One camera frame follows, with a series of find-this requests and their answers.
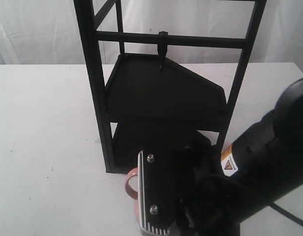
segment vertical post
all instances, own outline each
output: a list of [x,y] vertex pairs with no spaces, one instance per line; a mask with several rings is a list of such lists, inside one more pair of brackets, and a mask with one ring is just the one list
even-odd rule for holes
[[113,147],[99,44],[95,36],[92,0],[74,0],[106,171],[111,172]]
[[[116,1],[116,10],[117,10],[118,32],[123,32],[121,0]],[[119,47],[120,47],[120,54],[124,54],[125,53],[124,42],[120,41]]]
[[245,37],[246,45],[242,49],[242,52],[240,55],[235,78],[232,83],[231,91],[230,91],[229,98],[228,98],[224,124],[223,124],[223,127],[222,127],[222,129],[218,135],[218,139],[217,139],[216,147],[217,147],[218,151],[222,150],[222,146],[223,146],[225,138],[226,138],[226,134],[227,134],[227,131],[229,128],[232,114],[234,112],[234,108],[235,108],[236,101],[237,101],[237,98],[239,95],[239,91],[241,88],[245,70],[248,65],[249,58],[250,58],[250,55],[252,52],[255,37],[257,35],[258,29],[259,29],[259,26],[261,23],[265,5],[266,5],[266,0],[258,0],[254,4],[252,16],[251,16],[249,27],[248,27],[246,37]]

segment metal bar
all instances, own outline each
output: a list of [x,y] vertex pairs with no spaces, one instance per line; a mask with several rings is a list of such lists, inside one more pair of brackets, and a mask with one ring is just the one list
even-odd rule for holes
[[[159,36],[157,34],[144,33],[120,33],[97,31],[96,38],[99,41],[114,41],[128,43],[157,44]],[[246,47],[244,38],[215,38],[215,37],[196,37],[168,35],[168,45],[193,46],[193,47],[214,47],[214,48],[239,48]]]
[[[122,7],[121,0],[116,1],[116,10],[117,10],[117,23],[118,23],[118,32],[123,33],[123,22],[122,22]],[[125,53],[124,42],[119,42],[120,54]]]
[[94,17],[94,28],[97,29],[117,0],[107,0]]
[[239,91],[241,88],[241,84],[243,81],[243,77],[245,74],[245,70],[246,67],[248,65],[249,62],[249,58],[252,52],[252,48],[253,48],[253,44],[255,41],[255,37],[257,35],[260,23],[261,23],[261,19],[262,19],[262,15],[264,12],[264,8],[266,5],[266,1],[267,0],[258,0],[255,4],[254,4],[254,8],[253,8],[253,12],[252,12],[252,16],[250,19],[250,23],[249,23],[249,27],[248,27],[248,31],[246,34],[246,40],[247,40],[247,44],[246,47],[242,50],[241,55],[240,55],[240,59],[239,59],[239,63],[238,63],[238,67],[236,70],[236,74],[235,74],[235,78],[234,81],[232,83],[232,87],[231,87],[231,91],[229,94],[229,98],[228,98],[228,103],[227,103],[227,107],[226,107],[226,115],[225,115],[225,120],[224,120],[224,126],[221,129],[221,132],[218,135],[218,139],[217,139],[217,144],[216,147],[218,148],[218,150],[222,150],[222,146],[224,144],[225,138],[226,138],[226,134],[229,128],[229,124],[231,121],[231,117],[232,114],[234,112],[234,108],[236,105],[236,101],[239,95]]
[[111,172],[113,162],[112,134],[107,114],[106,90],[98,41],[95,37],[92,0],[74,0],[81,35],[92,100],[96,113],[106,171]]

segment black shelf tier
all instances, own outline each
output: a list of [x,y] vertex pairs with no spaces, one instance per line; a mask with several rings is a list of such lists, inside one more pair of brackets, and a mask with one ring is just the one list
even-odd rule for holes
[[202,159],[201,153],[209,148],[212,148],[210,140],[193,129],[167,123],[119,123],[113,137],[114,162],[111,164],[116,173],[126,174],[137,167],[141,150],[152,151],[161,158],[175,158],[181,152],[201,150],[198,158]]
[[106,86],[110,122],[169,121],[219,132],[224,121],[224,89],[158,55],[123,54]]

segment screw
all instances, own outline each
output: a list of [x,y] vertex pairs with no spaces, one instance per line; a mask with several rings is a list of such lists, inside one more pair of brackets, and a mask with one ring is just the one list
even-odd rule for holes
[[150,213],[152,215],[157,215],[158,214],[158,207],[156,205],[151,205]]
[[147,156],[147,161],[148,161],[149,163],[154,162],[154,161],[155,161],[155,157],[154,157],[152,154],[149,154],[149,155]]

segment warning label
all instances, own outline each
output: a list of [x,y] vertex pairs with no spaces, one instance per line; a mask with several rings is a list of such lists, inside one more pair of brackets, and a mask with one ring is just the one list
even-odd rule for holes
[[238,167],[232,155],[232,145],[230,145],[221,155],[221,168],[228,177],[238,171]]

